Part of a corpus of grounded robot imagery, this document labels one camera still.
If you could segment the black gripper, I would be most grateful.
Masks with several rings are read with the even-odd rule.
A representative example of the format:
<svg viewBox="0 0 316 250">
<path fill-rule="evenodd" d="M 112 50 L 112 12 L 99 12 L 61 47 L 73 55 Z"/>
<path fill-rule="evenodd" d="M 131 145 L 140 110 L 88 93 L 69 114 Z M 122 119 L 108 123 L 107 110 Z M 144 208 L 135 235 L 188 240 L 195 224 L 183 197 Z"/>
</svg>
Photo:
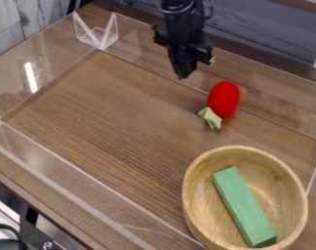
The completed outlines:
<svg viewBox="0 0 316 250">
<path fill-rule="evenodd" d="M 154 23 L 154 42 L 167 49 L 167 55 L 175 74 L 180 79 L 190 76 L 196 69 L 196 63 L 211 64 L 214 61 L 212 43 L 202 31 L 179 33 L 168 31 L 163 23 Z"/>
</svg>

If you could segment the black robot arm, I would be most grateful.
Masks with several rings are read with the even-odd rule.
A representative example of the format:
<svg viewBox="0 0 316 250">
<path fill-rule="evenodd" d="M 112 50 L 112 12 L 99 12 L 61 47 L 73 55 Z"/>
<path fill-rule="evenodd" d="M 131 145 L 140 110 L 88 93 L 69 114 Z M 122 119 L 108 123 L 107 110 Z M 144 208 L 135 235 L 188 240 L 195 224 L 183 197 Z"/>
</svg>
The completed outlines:
<svg viewBox="0 0 316 250">
<path fill-rule="evenodd" d="M 151 25 L 154 42 L 167 49 L 175 74 L 186 79 L 196 70 L 196 63 L 214 61 L 212 42 L 204 34 L 202 0 L 162 0 L 163 20 Z"/>
</svg>

